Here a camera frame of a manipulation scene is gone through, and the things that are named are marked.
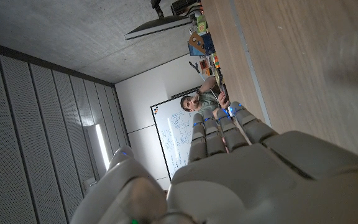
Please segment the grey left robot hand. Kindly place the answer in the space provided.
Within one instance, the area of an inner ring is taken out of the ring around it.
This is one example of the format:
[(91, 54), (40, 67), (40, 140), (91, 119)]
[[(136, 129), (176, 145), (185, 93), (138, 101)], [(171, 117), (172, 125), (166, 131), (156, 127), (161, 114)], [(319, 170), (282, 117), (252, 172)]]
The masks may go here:
[(167, 192), (120, 148), (72, 223), (358, 223), (358, 156), (279, 134), (240, 103), (193, 117), (187, 165)]

